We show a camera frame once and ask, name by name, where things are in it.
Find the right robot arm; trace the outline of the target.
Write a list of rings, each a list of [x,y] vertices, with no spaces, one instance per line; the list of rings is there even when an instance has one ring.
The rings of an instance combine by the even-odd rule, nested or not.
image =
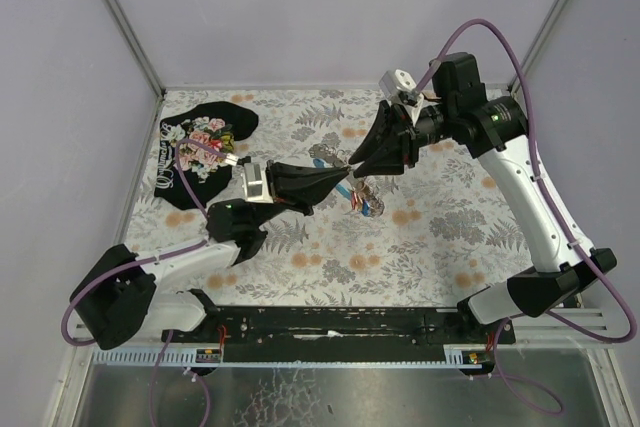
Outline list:
[[[473,55],[446,56],[432,100],[400,69],[386,72],[379,85],[384,99],[349,160],[355,177],[401,175],[418,162],[421,148],[452,139],[496,182],[524,235],[531,267],[460,302],[477,323],[538,317],[616,266],[612,250],[596,248],[574,223],[554,186],[542,187],[545,169],[529,148],[523,109],[510,96],[488,98]]]

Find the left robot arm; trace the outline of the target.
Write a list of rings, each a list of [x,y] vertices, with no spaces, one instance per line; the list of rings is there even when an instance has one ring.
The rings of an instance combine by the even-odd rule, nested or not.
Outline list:
[[[64,339],[75,346],[83,343],[69,332],[73,314],[90,334],[86,344],[103,350],[143,333],[194,330],[206,318],[208,303],[187,289],[187,280],[253,258],[266,240],[265,223],[286,211],[312,215],[349,173],[347,166],[244,164],[242,197],[206,210],[203,239],[146,254],[124,244],[109,248],[70,296],[61,321]]]

